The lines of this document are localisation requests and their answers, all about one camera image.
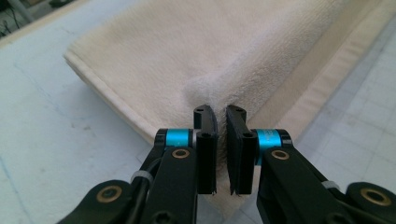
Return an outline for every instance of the blue ring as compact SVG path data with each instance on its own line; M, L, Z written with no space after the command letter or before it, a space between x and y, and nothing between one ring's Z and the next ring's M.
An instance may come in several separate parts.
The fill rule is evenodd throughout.
M189 130L188 129L168 129L166 133L167 147L188 147Z
M275 129L257 129L257 136L259 138L259 158L256 165L262 165L262 155L264 151L271 147L282 147L282 140Z

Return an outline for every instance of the white towel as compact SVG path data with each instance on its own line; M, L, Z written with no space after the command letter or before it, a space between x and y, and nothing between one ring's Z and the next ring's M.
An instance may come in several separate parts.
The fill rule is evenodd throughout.
M192 128L192 110L203 104L217 114L221 135L224 108L238 105L246 109L250 128L280 122L296 137L359 57L333 76L328 62L340 61L334 55L378 5L375 0L145 0L84 35L65 58L150 142L159 128ZM363 41L358 55L379 30ZM322 81L317 90L312 83L326 72L325 80L332 82ZM318 92L323 94L313 104L299 107ZM287 122L296 116L301 120ZM211 201L230 215L243 198L229 196L221 169L224 150L220 145L219 195Z

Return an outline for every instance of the towel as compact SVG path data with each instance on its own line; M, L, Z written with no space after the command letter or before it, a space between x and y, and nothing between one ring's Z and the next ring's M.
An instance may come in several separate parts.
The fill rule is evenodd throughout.
M296 138L394 8L390 0L145 0L64 57L150 143L160 128L192 128L198 105L215 111L220 136L225 107L238 105L249 128ZM225 158L220 138L218 195L208 200L228 217L245 197L230 196Z

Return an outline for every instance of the white cable tie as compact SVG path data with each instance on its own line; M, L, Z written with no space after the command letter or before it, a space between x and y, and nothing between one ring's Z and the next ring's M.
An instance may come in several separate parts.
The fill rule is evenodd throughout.
M323 181L322 185L325 189L340 189L340 186L338 186L334 181L331 180Z
M134 172L134 174L132 175L131 183L132 183L132 181L134 181L134 178L138 177L138 176L146 178L150 185L152 184L152 181L154 180L151 173L149 173L147 171L143 171L143 170L138 170L138 171Z

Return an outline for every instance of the fabric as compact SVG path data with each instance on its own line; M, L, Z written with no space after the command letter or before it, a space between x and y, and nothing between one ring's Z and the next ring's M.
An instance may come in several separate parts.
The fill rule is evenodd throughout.
M295 139L394 8L385 0L147 0L84 35L65 58L149 142L160 128L192 128L203 104L217 114L220 136L225 107L238 105L249 128L284 128ZM229 195L223 142L209 200L228 216L245 198Z

